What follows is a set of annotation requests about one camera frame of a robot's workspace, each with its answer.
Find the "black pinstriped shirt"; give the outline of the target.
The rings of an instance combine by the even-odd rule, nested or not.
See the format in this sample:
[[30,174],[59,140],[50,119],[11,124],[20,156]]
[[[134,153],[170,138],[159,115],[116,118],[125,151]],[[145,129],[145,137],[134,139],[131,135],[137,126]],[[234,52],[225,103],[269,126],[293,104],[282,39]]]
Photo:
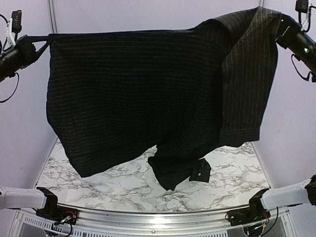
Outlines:
[[205,155],[257,141],[281,13],[233,12],[186,30],[51,35],[48,123],[80,177],[156,147],[166,190],[207,182]]

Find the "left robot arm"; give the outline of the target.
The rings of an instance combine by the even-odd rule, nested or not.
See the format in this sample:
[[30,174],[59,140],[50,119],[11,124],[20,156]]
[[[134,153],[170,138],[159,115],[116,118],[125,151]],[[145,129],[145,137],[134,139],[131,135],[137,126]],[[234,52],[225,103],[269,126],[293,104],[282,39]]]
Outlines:
[[18,81],[9,97],[1,100],[0,108],[0,208],[16,210],[39,208],[52,220],[62,216],[62,208],[33,188],[39,174],[47,145],[48,127],[44,115],[35,111],[43,108],[44,69],[26,75],[28,83]]

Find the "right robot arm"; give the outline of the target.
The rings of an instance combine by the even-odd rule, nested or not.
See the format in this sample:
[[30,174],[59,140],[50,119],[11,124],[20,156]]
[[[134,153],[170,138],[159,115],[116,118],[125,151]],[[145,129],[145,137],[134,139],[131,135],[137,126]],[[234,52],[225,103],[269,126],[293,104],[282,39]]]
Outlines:
[[307,67],[278,47],[274,82],[254,142],[273,188],[304,181],[316,173],[316,85],[301,79]]

